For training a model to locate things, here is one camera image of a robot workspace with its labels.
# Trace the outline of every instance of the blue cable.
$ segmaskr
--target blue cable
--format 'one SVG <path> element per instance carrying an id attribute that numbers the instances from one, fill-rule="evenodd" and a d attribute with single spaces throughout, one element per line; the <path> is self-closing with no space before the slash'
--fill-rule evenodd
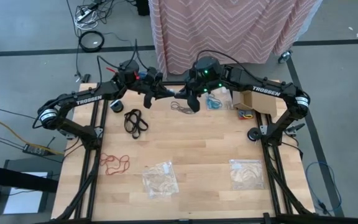
<path id="1" fill-rule="evenodd" d="M 223 104 L 219 99 L 215 98 L 215 95 L 213 93 L 211 93 L 206 96 L 206 106 L 208 107 L 208 109 L 217 110 L 220 109 Z"/>
<path id="2" fill-rule="evenodd" d="M 324 165 L 324 166 L 328 167 L 328 169 L 329 169 L 331 175 L 333 176 L 333 182 L 334 182 L 335 191 L 337 192 L 338 197 L 339 197 L 339 204 L 338 204 L 338 206 L 337 206 L 336 208 L 333 208 L 333 209 L 331 209 L 331 210 L 326 210 L 326 211 L 327 211 L 327 212 L 335 212 L 335 211 L 338 210 L 338 209 L 341 207 L 341 205 L 342 205 L 342 196 L 341 196 L 341 194 L 339 193 L 338 188 L 336 187 L 334 170 L 333 170 L 333 168 L 332 168 L 331 166 L 329 166 L 327 163 L 325 163 L 325 162 L 312 162 L 312 163 L 309 164 L 308 167 L 306 168 L 306 171 L 305 171 L 305 173 L 306 173 L 306 181 L 307 181 L 307 183 L 308 183 L 308 185 L 309 185 L 310 192 L 311 192 L 311 194 L 317 199 L 317 202 L 318 202 L 319 204 L 323 204 L 323 202 L 317 197 L 316 193 L 315 193 L 314 190 L 311 188 L 311 185 L 310 185 L 310 182 L 309 182 L 308 171 L 309 171 L 309 168 L 310 168 L 312 165 L 315 165 L 315 164 Z M 319 207 L 316 207 L 316 206 L 314 206 L 314 207 L 315 207 L 317 210 L 320 210 L 320 211 L 324 212 L 323 209 L 321 209 L 321 208 L 319 208 Z"/>

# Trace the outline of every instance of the floor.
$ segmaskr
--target floor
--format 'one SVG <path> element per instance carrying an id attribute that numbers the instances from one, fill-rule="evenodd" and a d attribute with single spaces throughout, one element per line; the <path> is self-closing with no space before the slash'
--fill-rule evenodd
<path id="1" fill-rule="evenodd" d="M 70 0 L 72 10 L 81 3 L 79 0 Z M 116 4 L 108 24 L 100 24 L 98 30 L 114 32 L 122 39 L 137 38 L 140 46 L 153 44 L 150 18 L 137 16 L 136 8 L 126 2 Z M 357 34 L 358 1 L 325 0 L 300 40 L 358 39 Z M 129 43 L 110 34 L 106 35 L 104 46 L 129 46 Z M 0 0 L 0 51 L 75 48 L 76 37 L 64 1 Z M 343 212 L 347 217 L 358 217 L 358 45 L 302 46 L 293 47 L 292 50 L 293 63 L 302 87 L 313 99 L 311 114 L 327 162 L 335 171 Z M 92 82 L 99 81 L 95 75 L 96 55 L 119 63 L 129 59 L 131 53 L 80 54 L 79 70 L 82 74 L 92 74 Z M 153 50 L 141 51 L 140 56 L 147 65 L 156 66 Z M 277 64 L 274 55 L 264 65 L 246 66 L 257 76 L 291 81 L 287 66 Z M 0 108 L 36 116 L 37 108 L 47 100 L 78 89 L 79 83 L 75 82 L 74 74 L 75 54 L 0 57 Z M 110 73 L 103 74 L 103 80 L 109 77 Z M 65 148 L 63 136 L 44 129 L 31 129 L 33 121 L 29 118 L 0 111 L 0 120 L 12 126 L 24 139 L 47 144 L 56 136 L 51 147 L 58 151 Z M 2 127 L 0 137 L 20 143 Z M 310 162 L 316 161 L 307 128 L 301 129 L 298 139 L 305 153 L 303 162 L 306 168 Z M 3 167 L 6 159 L 30 157 L 0 143 L 0 167 Z M 310 171 L 314 191 L 331 208 L 319 169 L 314 167 Z M 46 221 L 51 206 L 48 209 L 35 219 Z M 19 221 L 12 217 L 1 217 L 0 223 Z"/>

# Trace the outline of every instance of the black rubber band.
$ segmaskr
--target black rubber band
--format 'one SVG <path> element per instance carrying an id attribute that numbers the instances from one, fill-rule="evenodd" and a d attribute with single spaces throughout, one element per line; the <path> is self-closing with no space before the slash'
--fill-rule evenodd
<path id="1" fill-rule="evenodd" d="M 124 114 L 124 128 L 125 130 L 132 134 L 132 138 L 138 139 L 140 137 L 141 131 L 146 131 L 149 128 L 149 125 L 141 118 L 142 112 L 138 109 L 133 109 L 130 112 Z"/>
<path id="2" fill-rule="evenodd" d="M 96 34 L 96 35 L 99 35 L 100 38 L 102 38 L 102 42 L 96 46 L 96 47 L 93 47 L 93 48 L 89 48 L 89 47 L 85 47 L 83 44 L 82 44 L 82 38 L 87 35 L 87 34 Z M 98 32 L 98 31 L 95 31 L 95 30 L 89 30 L 89 31 L 86 31 L 85 33 L 81 34 L 80 35 L 80 38 L 78 39 L 78 44 L 80 45 L 80 47 L 87 53 L 92 53 L 92 52 L 98 52 L 100 51 L 100 49 L 102 49 L 103 47 L 103 44 L 104 44 L 104 37 L 103 37 L 103 34 Z"/>

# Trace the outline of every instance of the caster wheel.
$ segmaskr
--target caster wheel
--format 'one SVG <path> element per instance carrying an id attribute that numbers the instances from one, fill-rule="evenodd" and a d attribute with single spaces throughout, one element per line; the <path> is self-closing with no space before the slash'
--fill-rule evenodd
<path id="1" fill-rule="evenodd" d="M 247 135 L 248 135 L 249 140 L 251 140 L 251 141 L 258 141 L 259 139 L 262 138 L 262 132 L 260 131 L 259 128 L 249 129 Z"/>
<path id="2" fill-rule="evenodd" d="M 120 113 L 124 109 L 124 105 L 122 104 L 121 100 L 116 100 L 110 104 L 110 108 L 115 113 Z"/>
<path id="3" fill-rule="evenodd" d="M 292 55 L 292 50 L 287 50 L 286 52 L 282 53 L 280 58 L 278 58 L 278 63 L 286 62 L 288 59 L 291 58 L 291 55 Z"/>

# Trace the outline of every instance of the power strip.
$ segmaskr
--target power strip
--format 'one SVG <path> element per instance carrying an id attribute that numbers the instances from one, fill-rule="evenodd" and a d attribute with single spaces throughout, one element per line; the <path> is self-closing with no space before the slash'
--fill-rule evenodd
<path id="1" fill-rule="evenodd" d="M 87 9 L 84 13 L 83 16 L 78 16 L 77 17 L 77 21 L 81 22 L 83 19 L 85 19 L 88 15 L 90 15 L 92 12 L 94 11 L 94 9 Z"/>
<path id="2" fill-rule="evenodd" d="M 45 149 L 40 149 L 38 147 L 34 147 L 34 146 L 30 146 L 28 144 L 26 144 L 24 146 L 23 149 L 24 153 L 27 154 L 32 154 L 32 155 L 36 155 L 36 156 L 49 156 L 49 155 L 53 155 L 52 153 L 46 151 Z"/>

